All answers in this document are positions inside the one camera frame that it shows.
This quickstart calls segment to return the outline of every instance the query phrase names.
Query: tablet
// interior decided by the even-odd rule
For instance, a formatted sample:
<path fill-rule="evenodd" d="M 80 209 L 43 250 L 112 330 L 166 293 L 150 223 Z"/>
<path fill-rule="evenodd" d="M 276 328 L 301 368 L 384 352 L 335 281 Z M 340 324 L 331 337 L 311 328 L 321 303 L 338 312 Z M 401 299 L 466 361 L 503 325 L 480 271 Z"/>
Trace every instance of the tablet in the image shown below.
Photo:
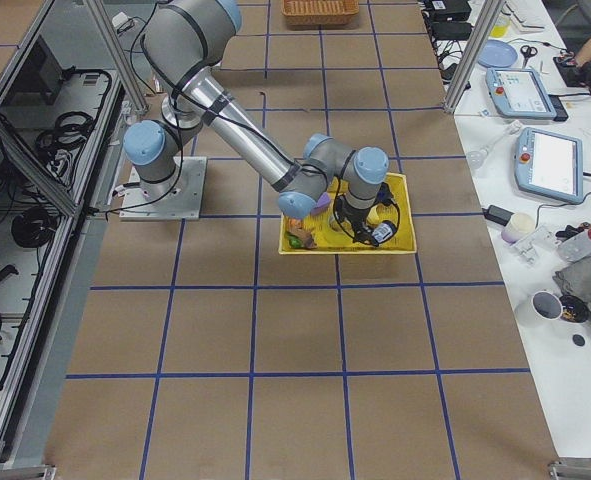
<path fill-rule="evenodd" d="M 489 68 L 486 85 L 500 115 L 552 120 L 556 117 L 539 74 L 531 69 Z"/>
<path fill-rule="evenodd" d="M 580 203 L 583 189 L 582 141 L 525 128 L 515 150 L 515 179 L 524 191 Z"/>

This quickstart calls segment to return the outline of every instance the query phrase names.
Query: blue plate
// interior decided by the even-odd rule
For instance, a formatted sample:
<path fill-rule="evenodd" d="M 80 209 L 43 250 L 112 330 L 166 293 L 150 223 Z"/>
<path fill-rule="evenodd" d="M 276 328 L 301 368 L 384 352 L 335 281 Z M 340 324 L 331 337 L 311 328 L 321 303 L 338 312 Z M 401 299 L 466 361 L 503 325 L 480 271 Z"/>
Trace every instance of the blue plate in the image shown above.
<path fill-rule="evenodd" d="M 486 42 L 477 63 L 483 67 L 508 68 L 517 60 L 517 50 L 508 43 L 492 38 Z"/>

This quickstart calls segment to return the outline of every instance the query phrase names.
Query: metal base plate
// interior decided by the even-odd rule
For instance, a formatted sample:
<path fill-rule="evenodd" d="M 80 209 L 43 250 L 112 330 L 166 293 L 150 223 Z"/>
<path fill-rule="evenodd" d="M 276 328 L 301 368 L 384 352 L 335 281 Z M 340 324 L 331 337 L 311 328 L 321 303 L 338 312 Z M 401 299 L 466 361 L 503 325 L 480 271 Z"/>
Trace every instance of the metal base plate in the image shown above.
<path fill-rule="evenodd" d="M 175 163 L 179 166 L 181 157 L 175 157 Z M 204 179 L 206 178 L 206 157 L 184 157 L 182 167 L 182 180 L 180 184 L 186 185 L 177 193 L 169 194 L 159 202 L 150 205 L 136 207 L 151 201 L 139 188 L 126 191 L 124 202 L 119 216 L 122 220 L 133 221 L 159 221 L 159 220 L 199 220 L 199 212 L 202 206 L 202 193 Z M 133 168 L 129 182 L 139 182 L 139 175 Z"/>

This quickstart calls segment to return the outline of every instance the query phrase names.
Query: brown basket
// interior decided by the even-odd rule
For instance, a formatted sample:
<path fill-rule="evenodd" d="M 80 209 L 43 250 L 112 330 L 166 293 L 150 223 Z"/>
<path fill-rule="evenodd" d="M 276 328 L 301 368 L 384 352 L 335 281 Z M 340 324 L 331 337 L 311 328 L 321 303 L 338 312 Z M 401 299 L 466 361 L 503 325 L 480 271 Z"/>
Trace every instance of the brown basket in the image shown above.
<path fill-rule="evenodd" d="M 283 0 L 289 25 L 346 25 L 359 11 L 357 0 Z"/>

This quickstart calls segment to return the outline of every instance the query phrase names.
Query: blue joint cap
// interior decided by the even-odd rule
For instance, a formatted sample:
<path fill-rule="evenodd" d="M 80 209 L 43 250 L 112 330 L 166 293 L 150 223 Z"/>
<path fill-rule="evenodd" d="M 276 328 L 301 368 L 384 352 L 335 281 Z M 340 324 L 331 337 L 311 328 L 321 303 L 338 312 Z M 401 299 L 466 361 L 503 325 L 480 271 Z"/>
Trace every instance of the blue joint cap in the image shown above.
<path fill-rule="evenodd" d="M 239 32 L 240 28 L 242 28 L 242 14 L 239 11 L 237 2 L 235 0 L 217 0 L 217 3 L 222 6 L 233 25 L 235 25 L 235 33 Z"/>
<path fill-rule="evenodd" d="M 131 125 L 124 134 L 124 150 L 135 165 L 153 163 L 164 150 L 165 143 L 164 130 L 151 120 Z"/>
<path fill-rule="evenodd" d="M 386 178 L 388 155 L 379 148 L 364 147 L 355 155 L 353 165 L 359 178 L 371 185 L 377 185 Z"/>
<path fill-rule="evenodd" d="M 300 192 L 282 192 L 277 198 L 277 205 L 287 217 L 301 220 L 315 208 L 317 202 Z"/>
<path fill-rule="evenodd" d="M 331 137 L 322 135 L 321 133 L 313 134 L 313 136 L 308 139 L 308 142 L 306 142 L 306 145 L 304 146 L 304 158 L 310 157 L 311 153 L 313 153 L 313 150 L 315 150 L 320 143 L 330 140 L 330 138 Z"/>

